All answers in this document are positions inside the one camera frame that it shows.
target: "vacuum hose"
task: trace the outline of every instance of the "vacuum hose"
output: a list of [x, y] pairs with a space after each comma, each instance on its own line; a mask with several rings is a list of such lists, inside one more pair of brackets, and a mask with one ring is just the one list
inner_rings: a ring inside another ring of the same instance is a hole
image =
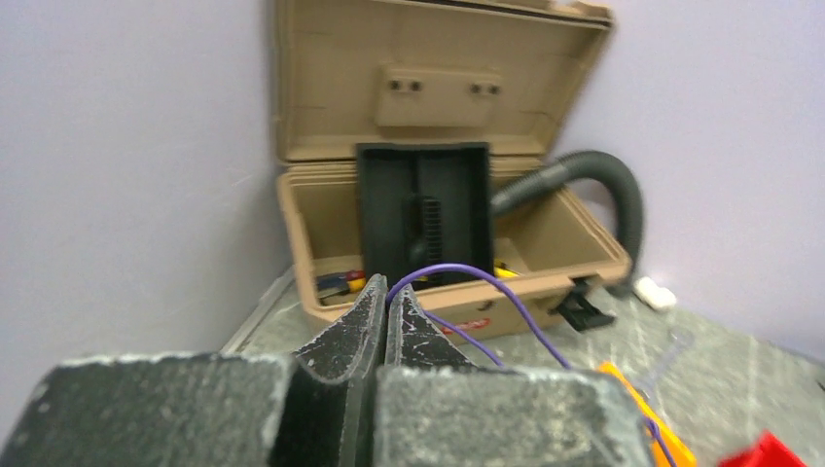
[[633, 274], [641, 253], [644, 204], [636, 178], [618, 158], [599, 151], [582, 151], [561, 157], [498, 191], [490, 202], [492, 215], [503, 216], [526, 202], [585, 178], [604, 185], [616, 204], [616, 239], [630, 255], [632, 264], [628, 277], [608, 290], [616, 297], [626, 297], [632, 290]]

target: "toolbox lid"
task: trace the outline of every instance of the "toolbox lid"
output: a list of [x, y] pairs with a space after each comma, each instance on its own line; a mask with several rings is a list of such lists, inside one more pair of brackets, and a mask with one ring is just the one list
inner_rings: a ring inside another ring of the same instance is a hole
[[613, 27], [553, 0], [275, 0], [272, 118], [286, 162], [371, 142], [546, 154]]

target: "toolbox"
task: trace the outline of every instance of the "toolbox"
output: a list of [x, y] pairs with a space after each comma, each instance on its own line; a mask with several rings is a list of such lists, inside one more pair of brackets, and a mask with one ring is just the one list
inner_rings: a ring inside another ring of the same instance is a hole
[[[361, 244], [356, 148], [481, 144], [494, 193], [542, 165], [613, 29], [605, 7], [551, 0], [274, 5], [271, 123], [286, 165], [278, 196], [315, 329], [338, 319], [356, 296], [322, 301], [315, 278], [362, 269], [365, 251], [381, 254]], [[518, 274], [505, 282], [541, 326], [561, 319], [553, 310], [572, 293], [628, 273], [628, 254], [567, 189], [488, 223], [495, 260]], [[375, 221], [363, 228], [376, 228]], [[479, 339], [527, 329], [482, 281], [417, 295], [424, 309]]]

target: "wrench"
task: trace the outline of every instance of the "wrench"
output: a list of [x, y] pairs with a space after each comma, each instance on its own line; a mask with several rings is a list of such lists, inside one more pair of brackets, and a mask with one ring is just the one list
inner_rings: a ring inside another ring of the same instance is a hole
[[670, 339], [672, 344], [664, 351], [659, 360], [651, 366], [647, 374], [640, 377], [633, 387], [653, 409], [655, 405], [656, 384], [659, 382], [665, 373], [673, 365], [673, 362], [679, 358], [685, 350], [690, 349], [696, 338], [694, 334], [685, 328], [674, 327], [670, 330]]

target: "red logo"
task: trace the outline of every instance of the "red logo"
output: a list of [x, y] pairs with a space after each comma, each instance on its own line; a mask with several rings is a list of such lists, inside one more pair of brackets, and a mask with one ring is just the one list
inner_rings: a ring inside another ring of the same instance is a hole
[[[460, 329], [461, 331], [472, 331], [474, 329], [481, 329], [486, 327], [489, 324], [489, 318], [484, 319], [474, 319], [473, 321], [467, 321], [466, 323], [456, 324], [455, 327]], [[441, 332], [444, 333], [446, 336], [450, 334], [454, 334], [453, 331], [447, 328], [441, 328]]]

